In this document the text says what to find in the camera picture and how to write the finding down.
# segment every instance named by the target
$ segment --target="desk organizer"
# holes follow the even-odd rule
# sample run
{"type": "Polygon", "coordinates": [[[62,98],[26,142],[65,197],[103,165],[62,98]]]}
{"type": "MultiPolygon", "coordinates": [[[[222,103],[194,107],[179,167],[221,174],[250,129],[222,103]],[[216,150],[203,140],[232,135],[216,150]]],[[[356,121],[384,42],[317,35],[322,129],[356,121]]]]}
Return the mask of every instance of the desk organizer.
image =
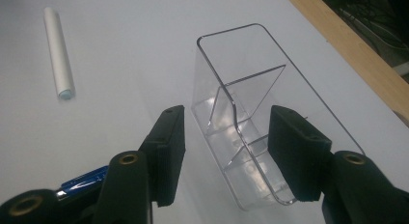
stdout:
{"type": "Polygon", "coordinates": [[[263,26],[205,35],[197,45],[192,112],[240,208],[296,201],[267,151],[272,105],[305,117],[333,151],[361,150],[263,26]]]}

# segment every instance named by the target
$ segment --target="white marker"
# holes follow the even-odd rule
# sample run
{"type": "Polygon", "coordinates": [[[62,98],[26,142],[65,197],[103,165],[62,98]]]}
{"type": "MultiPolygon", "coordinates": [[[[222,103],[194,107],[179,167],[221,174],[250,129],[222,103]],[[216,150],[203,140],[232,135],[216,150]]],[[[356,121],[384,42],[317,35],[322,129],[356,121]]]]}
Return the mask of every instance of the white marker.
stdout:
{"type": "Polygon", "coordinates": [[[74,85],[60,16],[53,9],[45,8],[44,23],[57,95],[60,99],[67,100],[74,95],[74,85]]]}

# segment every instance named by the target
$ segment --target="white table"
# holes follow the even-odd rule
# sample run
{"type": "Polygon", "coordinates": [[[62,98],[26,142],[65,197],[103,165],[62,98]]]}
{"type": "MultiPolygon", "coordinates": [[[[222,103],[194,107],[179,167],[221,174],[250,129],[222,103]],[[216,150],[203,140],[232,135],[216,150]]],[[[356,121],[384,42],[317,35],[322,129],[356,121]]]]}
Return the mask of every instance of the white table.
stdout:
{"type": "Polygon", "coordinates": [[[196,38],[263,24],[391,182],[409,190],[409,129],[288,0],[0,0],[0,202],[137,150],[183,104],[177,198],[155,223],[324,223],[320,203],[242,211],[190,112],[196,38]],[[76,97],[59,101],[42,9],[60,13],[76,97]]]}

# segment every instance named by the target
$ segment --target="wooden board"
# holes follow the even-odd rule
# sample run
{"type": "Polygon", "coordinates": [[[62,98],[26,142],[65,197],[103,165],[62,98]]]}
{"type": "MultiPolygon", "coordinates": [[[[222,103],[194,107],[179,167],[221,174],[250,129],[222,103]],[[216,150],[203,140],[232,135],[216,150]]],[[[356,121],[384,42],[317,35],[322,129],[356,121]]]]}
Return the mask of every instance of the wooden board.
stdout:
{"type": "Polygon", "coordinates": [[[391,109],[409,119],[409,84],[322,0],[290,1],[391,109]]]}

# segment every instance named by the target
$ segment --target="blue pen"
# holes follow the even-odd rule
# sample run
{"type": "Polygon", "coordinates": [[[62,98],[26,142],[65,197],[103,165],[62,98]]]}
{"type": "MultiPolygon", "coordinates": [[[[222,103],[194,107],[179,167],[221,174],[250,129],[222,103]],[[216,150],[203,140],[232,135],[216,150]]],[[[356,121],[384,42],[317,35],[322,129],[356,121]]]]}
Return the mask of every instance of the blue pen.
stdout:
{"type": "Polygon", "coordinates": [[[64,182],[56,191],[57,198],[59,200],[62,200],[81,191],[101,185],[103,183],[103,180],[105,179],[107,171],[108,166],[103,166],[95,169],[92,172],[79,176],[78,178],[72,179],[68,182],[64,182]]]}

